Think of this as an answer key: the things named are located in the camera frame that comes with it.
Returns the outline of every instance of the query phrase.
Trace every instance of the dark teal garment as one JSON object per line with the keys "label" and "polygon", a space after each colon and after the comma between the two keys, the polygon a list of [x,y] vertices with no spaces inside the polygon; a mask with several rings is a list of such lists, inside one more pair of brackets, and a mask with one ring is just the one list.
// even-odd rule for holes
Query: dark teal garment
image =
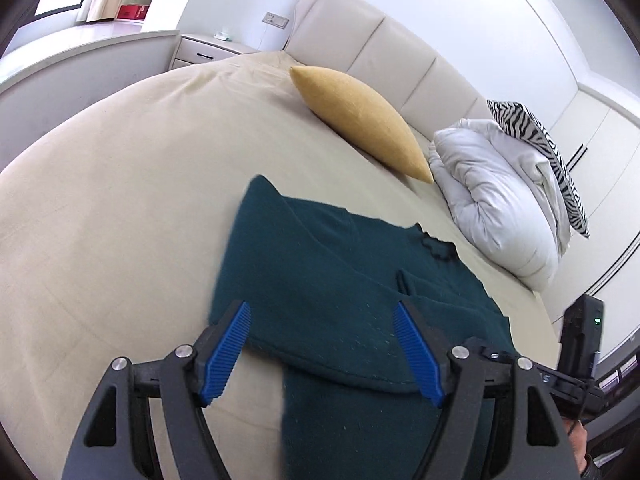
{"label": "dark teal garment", "polygon": [[[398,301],[452,344],[478,336],[514,351],[508,320],[453,244],[282,197],[262,176],[238,209],[210,321],[234,299],[252,308],[248,345],[288,365],[289,480],[411,478],[438,410],[417,394],[393,334]],[[486,428],[477,437],[480,449]]]}

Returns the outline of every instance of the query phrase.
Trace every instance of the mattress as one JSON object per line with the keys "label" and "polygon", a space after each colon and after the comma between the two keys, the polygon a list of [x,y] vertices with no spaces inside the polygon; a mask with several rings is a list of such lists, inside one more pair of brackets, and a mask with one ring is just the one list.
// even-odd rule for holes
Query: mattress
{"label": "mattress", "polygon": [[[554,365],[543,303],[456,228],[436,185],[394,174],[308,110],[284,52],[155,76],[92,105],[0,173],[0,420],[40,480],[57,479],[110,361],[159,359],[206,325],[244,190],[265,175],[287,196],[392,224],[419,222],[510,318],[518,350]],[[235,479],[280,478],[282,370],[243,351],[206,409]],[[177,478],[152,401],[164,477]]]}

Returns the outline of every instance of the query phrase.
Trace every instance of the wall outlet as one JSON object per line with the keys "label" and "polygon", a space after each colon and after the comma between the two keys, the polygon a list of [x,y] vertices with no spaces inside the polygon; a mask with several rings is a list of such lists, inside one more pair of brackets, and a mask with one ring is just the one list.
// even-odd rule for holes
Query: wall outlet
{"label": "wall outlet", "polygon": [[267,12],[262,20],[268,25],[273,25],[274,27],[278,28],[285,28],[287,26],[287,23],[289,23],[288,18],[285,18],[284,16],[278,16],[273,12]]}

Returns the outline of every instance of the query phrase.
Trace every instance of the black sleeve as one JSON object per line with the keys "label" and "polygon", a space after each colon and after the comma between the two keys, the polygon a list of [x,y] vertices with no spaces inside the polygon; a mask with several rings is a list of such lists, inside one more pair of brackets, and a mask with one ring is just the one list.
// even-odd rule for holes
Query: black sleeve
{"label": "black sleeve", "polygon": [[584,470],[580,478],[584,480],[602,480],[602,474],[598,467],[593,463],[593,459],[587,455],[587,469]]}

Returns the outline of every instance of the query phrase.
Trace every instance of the headboard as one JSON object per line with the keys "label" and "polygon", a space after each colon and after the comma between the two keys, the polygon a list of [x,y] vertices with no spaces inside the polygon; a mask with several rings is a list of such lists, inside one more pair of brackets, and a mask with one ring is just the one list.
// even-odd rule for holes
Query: headboard
{"label": "headboard", "polygon": [[463,117],[492,118],[486,100],[442,56],[363,0],[299,0],[284,50],[371,86],[427,139]]}

